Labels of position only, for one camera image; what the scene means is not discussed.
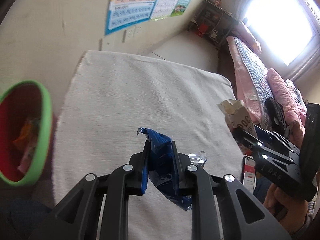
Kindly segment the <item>person's right hand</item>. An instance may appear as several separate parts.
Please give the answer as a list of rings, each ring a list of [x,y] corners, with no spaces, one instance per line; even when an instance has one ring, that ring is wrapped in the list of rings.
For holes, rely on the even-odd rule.
[[[302,229],[309,219],[308,202],[304,199],[290,197],[275,184],[270,185],[263,206],[273,215],[278,207],[286,211],[278,222],[291,235]]]

